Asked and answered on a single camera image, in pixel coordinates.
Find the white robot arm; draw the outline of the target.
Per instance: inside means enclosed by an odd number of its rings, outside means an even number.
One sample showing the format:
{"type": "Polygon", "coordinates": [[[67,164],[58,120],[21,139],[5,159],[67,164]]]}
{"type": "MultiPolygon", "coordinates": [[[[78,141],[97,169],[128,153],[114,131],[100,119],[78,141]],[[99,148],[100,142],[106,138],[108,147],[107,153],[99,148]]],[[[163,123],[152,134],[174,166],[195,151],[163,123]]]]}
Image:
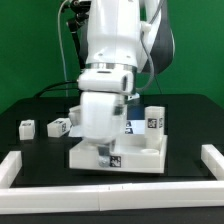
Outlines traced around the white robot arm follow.
{"type": "Polygon", "coordinates": [[[91,0],[87,46],[78,79],[82,141],[70,151],[70,166],[161,173],[165,109],[145,109],[143,134],[125,129],[129,99],[140,91],[136,75],[147,73],[153,80],[174,57],[167,0],[91,0]]]}

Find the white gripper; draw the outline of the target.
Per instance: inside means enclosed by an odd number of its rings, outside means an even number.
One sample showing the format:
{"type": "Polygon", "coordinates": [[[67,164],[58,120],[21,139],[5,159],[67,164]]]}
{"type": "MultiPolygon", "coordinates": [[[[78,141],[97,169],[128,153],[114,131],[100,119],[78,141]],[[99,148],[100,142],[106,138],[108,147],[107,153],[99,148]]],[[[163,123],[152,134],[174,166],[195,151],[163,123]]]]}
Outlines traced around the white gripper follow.
{"type": "Polygon", "coordinates": [[[85,141],[101,144],[98,149],[100,167],[110,166],[115,140],[124,133],[127,116],[125,97],[106,92],[83,92],[81,95],[81,127],[85,141]]]}

